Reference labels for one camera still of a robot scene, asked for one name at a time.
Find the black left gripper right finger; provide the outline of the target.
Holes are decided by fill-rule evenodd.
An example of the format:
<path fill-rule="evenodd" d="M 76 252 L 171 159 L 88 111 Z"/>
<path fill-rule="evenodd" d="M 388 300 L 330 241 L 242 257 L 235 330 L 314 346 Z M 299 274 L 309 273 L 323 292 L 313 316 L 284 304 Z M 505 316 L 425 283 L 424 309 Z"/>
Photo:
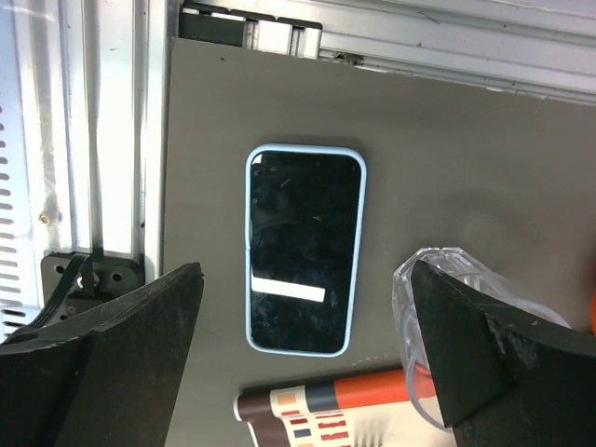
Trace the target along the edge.
<path fill-rule="evenodd" d="M 445 426 L 460 446 L 592 446 L 595 338 L 415 263 L 413 298 Z"/>

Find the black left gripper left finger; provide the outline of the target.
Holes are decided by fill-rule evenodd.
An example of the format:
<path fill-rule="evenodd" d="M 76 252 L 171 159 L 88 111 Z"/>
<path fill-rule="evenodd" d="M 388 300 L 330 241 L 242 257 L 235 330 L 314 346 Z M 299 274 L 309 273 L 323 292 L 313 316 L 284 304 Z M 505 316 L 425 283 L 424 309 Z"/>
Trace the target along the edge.
<path fill-rule="evenodd" d="M 198 263 L 1 345 L 4 446 L 162 446 L 199 313 Z"/>

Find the phone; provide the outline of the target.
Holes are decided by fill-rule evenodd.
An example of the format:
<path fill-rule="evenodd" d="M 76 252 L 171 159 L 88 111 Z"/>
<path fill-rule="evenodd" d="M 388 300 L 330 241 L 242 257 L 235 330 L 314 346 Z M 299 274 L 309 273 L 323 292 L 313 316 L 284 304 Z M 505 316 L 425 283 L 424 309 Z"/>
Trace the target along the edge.
<path fill-rule="evenodd" d="M 245 166 L 245 331 L 271 354 L 350 343 L 367 166 L 344 147 L 266 143 Z"/>

